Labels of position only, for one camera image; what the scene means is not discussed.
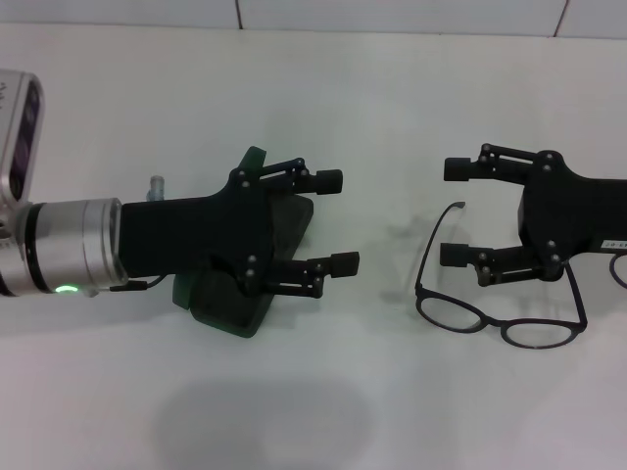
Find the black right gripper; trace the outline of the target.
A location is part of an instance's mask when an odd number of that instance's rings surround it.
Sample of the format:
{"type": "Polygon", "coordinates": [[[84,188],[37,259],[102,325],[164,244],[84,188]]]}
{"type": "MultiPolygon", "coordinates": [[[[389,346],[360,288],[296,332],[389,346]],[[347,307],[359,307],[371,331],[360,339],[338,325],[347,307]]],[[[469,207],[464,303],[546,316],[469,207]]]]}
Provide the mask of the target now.
{"type": "Polygon", "coordinates": [[[535,154],[488,143],[476,161],[445,159],[445,181],[472,179],[524,185],[519,235],[534,251],[442,243],[440,264],[472,265],[481,287],[556,281],[567,262],[580,254],[627,255],[627,179],[581,176],[557,151],[535,154]]]}

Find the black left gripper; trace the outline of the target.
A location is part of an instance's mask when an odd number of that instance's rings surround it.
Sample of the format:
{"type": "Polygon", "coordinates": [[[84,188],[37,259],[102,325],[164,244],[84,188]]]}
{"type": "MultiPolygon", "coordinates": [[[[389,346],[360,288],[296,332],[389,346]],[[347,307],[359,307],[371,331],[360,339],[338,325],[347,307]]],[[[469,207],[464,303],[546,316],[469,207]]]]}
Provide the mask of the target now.
{"type": "Polygon", "coordinates": [[[311,172],[299,158],[257,169],[237,167],[211,196],[124,204],[121,264],[131,278],[220,268],[245,295],[319,299],[326,277],[357,275],[360,254],[271,260],[268,191],[334,195],[342,192],[343,181],[340,169],[311,172]]]}

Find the green glasses case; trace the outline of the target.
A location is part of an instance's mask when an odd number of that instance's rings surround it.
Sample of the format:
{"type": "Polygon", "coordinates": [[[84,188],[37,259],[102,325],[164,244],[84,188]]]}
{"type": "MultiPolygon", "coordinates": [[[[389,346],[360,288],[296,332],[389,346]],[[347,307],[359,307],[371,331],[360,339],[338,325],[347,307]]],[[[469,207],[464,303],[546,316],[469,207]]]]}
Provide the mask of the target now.
{"type": "MultiPolygon", "coordinates": [[[[265,164],[266,152],[251,147],[239,166],[253,169],[265,164]]],[[[296,259],[299,245],[314,215],[309,194],[268,191],[272,221],[272,259],[296,259]]],[[[200,271],[175,274],[172,301],[187,309],[195,320],[229,334],[250,338],[263,322],[273,299],[271,294],[245,295],[225,270],[207,267],[200,271]]]]}

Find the black glasses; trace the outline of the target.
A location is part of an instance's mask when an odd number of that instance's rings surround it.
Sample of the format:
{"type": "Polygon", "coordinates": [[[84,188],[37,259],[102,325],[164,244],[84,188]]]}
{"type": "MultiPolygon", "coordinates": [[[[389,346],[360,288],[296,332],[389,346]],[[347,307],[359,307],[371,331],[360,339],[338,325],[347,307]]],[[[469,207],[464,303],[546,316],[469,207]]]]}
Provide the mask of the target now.
{"type": "Polygon", "coordinates": [[[577,313],[575,321],[539,317],[499,319],[475,305],[423,285],[426,262],[443,219],[451,210],[461,210],[464,207],[464,201],[449,204],[439,216],[429,236],[414,287],[415,308],[420,316],[436,327],[458,334],[475,334],[488,327],[494,327],[499,330],[501,338],[506,343],[520,349],[551,350],[573,342],[586,330],[588,318],[578,283],[569,264],[565,266],[565,273],[577,313]]]}

